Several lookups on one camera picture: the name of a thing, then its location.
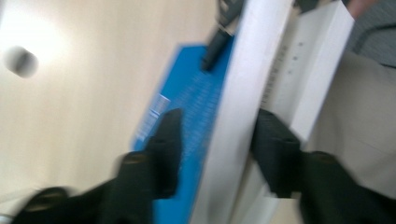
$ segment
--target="light wooden floor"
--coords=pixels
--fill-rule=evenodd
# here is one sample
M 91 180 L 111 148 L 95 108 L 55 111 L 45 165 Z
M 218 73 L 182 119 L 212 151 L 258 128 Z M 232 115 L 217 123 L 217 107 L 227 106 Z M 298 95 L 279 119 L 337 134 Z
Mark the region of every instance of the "light wooden floor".
M 36 188 L 109 178 L 177 44 L 205 42 L 215 14 L 213 0 L 3 3 L 0 213 Z M 37 56 L 34 76 L 5 68 L 12 46 Z

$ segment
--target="beige pants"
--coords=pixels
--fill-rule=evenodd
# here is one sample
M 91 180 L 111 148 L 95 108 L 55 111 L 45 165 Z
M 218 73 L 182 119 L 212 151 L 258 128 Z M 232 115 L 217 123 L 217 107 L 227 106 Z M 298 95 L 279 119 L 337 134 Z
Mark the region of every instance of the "beige pants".
M 308 150 L 332 153 L 360 185 L 396 198 L 396 70 L 346 53 Z

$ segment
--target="wooden floor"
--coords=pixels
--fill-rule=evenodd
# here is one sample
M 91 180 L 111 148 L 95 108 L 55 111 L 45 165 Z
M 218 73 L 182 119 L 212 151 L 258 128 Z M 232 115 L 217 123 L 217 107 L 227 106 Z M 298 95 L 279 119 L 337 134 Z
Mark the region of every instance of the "wooden floor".
M 213 0 L 8 0 L 0 28 L 0 214 L 34 189 L 109 178 L 177 44 L 202 43 Z M 21 46 L 38 59 L 5 67 Z

